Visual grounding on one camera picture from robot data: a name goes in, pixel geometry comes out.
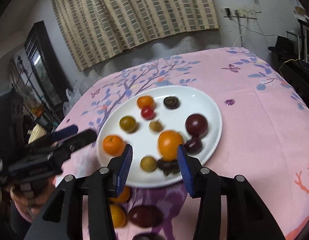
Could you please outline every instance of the human hand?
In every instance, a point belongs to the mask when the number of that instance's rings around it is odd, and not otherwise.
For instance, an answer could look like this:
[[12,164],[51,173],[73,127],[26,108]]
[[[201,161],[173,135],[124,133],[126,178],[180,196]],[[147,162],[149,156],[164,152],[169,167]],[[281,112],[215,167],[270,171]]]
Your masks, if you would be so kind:
[[28,199],[23,192],[15,187],[11,187],[10,196],[15,202],[19,212],[24,213],[26,216],[35,216],[39,213],[41,206],[48,200],[51,193],[55,190],[54,185],[55,177],[48,178],[47,186],[43,191],[34,198]]

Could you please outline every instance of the floral tablecloth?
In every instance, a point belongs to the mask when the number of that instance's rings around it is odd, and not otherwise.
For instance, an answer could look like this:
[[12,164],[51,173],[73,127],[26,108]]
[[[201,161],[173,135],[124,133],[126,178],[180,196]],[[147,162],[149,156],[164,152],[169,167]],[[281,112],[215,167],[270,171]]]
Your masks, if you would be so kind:
[[[100,131],[109,115],[147,89],[195,87],[218,104],[223,117],[220,143],[206,166],[222,176],[244,175],[263,199],[286,239],[294,239],[309,219],[309,110],[294,89],[266,62],[244,48],[223,48],[166,57],[99,80],[75,104],[60,128]],[[77,178],[99,168],[96,146],[85,147],[64,163],[64,173]],[[182,183],[158,189],[133,189],[124,205],[156,205],[164,222],[141,229],[132,223],[116,229],[119,240],[139,232],[155,232],[166,240],[193,238],[199,199],[191,199]],[[87,199],[83,238],[89,239]],[[222,238],[225,238],[225,212]]]

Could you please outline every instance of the electrical outlet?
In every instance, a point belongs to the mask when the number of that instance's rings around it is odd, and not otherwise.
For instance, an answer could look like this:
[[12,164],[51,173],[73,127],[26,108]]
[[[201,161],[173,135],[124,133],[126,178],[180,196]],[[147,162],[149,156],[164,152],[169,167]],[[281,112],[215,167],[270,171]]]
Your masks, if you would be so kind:
[[249,19],[256,19],[256,12],[252,9],[234,9],[234,8],[221,8],[222,14],[224,17],[229,17],[228,12],[230,12],[230,17],[237,17],[239,18],[249,18]]

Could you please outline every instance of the white oval plate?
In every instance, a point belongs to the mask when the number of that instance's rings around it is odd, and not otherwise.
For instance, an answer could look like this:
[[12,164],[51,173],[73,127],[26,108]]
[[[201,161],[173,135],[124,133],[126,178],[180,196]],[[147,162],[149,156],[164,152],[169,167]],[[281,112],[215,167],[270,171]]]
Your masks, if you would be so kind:
[[[149,130],[149,122],[141,117],[141,110],[136,101],[141,96],[152,96],[156,103],[156,118],[164,126],[164,130],[176,130],[181,132],[188,140],[190,135],[185,130],[185,120],[194,113],[204,115],[209,123],[207,135],[202,139],[203,150],[195,155],[201,164],[205,164],[216,149],[222,131],[222,117],[215,101],[200,90],[184,86],[165,86],[147,90],[130,98],[119,106],[104,123],[98,138],[97,151],[98,160],[101,166],[107,166],[111,155],[104,152],[102,148],[103,139],[110,135],[119,135],[133,148],[133,160],[127,179],[127,185],[137,188],[163,187],[182,180],[181,174],[170,174],[167,177],[163,171],[157,169],[148,173],[140,168],[140,161],[144,156],[151,155],[156,159],[162,158],[157,150],[157,140],[160,133]],[[168,96],[176,96],[180,100],[180,107],[174,110],[167,109],[163,104],[163,99]],[[126,115],[133,116],[139,124],[139,129],[132,134],[123,131],[119,126],[119,121]]]

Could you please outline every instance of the orange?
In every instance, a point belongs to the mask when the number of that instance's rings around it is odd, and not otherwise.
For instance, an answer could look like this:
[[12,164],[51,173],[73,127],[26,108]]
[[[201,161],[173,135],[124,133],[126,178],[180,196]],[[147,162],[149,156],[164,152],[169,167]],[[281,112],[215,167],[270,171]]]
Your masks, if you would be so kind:
[[106,153],[117,157],[123,153],[126,144],[118,135],[108,135],[104,138],[102,146]]
[[121,228],[126,223],[126,213],[122,207],[110,204],[110,212],[114,228]]
[[109,197],[109,200],[112,201],[113,203],[125,203],[128,201],[129,197],[130,197],[130,188],[128,186],[125,186],[119,197],[117,198]]
[[180,144],[183,144],[183,139],[178,132],[166,130],[160,133],[158,138],[158,149],[163,156],[163,160],[166,162],[175,160]]
[[140,109],[143,109],[145,106],[150,106],[151,108],[154,107],[153,98],[150,96],[139,97],[136,104]]

